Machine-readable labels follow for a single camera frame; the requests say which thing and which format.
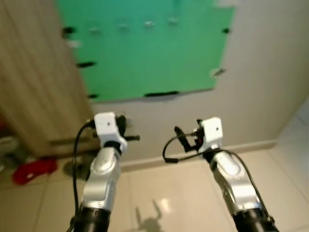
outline green panel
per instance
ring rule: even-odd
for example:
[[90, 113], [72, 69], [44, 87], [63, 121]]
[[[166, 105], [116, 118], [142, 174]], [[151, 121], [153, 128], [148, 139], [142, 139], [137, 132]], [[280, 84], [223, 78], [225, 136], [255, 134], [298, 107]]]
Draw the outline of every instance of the green panel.
[[[97, 101], [214, 87], [234, 8], [213, 0], [58, 0], [89, 94]], [[144, 22], [154, 26], [147, 29]]]

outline wooden door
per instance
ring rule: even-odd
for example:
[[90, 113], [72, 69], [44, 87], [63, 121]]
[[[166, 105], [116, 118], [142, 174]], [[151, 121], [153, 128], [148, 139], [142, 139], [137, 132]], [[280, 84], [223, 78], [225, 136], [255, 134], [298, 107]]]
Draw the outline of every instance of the wooden door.
[[93, 115], [53, 1], [2, 0], [0, 15], [1, 117], [35, 156], [70, 153]]

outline white wall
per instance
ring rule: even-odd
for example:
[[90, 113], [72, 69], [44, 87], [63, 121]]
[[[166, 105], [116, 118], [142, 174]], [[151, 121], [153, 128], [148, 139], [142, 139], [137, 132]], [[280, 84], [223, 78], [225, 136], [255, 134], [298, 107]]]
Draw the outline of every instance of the white wall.
[[124, 160], [160, 156], [174, 126], [191, 131], [197, 118], [221, 117], [224, 145], [275, 139], [309, 93], [309, 0], [241, 1], [223, 67], [212, 91], [96, 103], [93, 110], [133, 118], [127, 134], [141, 140], [130, 143]]

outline baseboard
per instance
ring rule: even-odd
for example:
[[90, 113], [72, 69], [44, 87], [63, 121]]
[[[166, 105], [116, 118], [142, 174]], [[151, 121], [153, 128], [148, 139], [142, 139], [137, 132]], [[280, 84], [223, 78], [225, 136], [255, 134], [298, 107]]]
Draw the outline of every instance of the baseboard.
[[[277, 140], [266, 140], [266, 141], [259, 141], [255, 143], [227, 146], [227, 147], [224, 147], [224, 149], [231, 150], [236, 153], [243, 153], [243, 152], [249, 152], [249, 151], [269, 149], [269, 148], [272, 148], [276, 144], [276, 142]], [[152, 159], [124, 161], [121, 164], [121, 168], [123, 172], [129, 172], [129, 171], [136, 171], [136, 170], [141, 170], [141, 169], [146, 169], [146, 168], [159, 167], [162, 165], [167, 165], [167, 164], [164, 163], [162, 157], [160, 156], [160, 157], [156, 157]]]

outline tiled floor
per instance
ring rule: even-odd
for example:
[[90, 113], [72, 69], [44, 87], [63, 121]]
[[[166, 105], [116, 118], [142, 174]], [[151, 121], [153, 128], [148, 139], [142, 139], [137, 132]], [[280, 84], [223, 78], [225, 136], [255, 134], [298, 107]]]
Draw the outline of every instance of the tiled floor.
[[[308, 131], [308, 109], [300, 110], [273, 149], [240, 154], [281, 232], [309, 232]], [[72, 214], [71, 179], [61, 170], [25, 187], [0, 174], [1, 232], [64, 232]], [[109, 231], [236, 229], [207, 163], [193, 161], [122, 174]]]

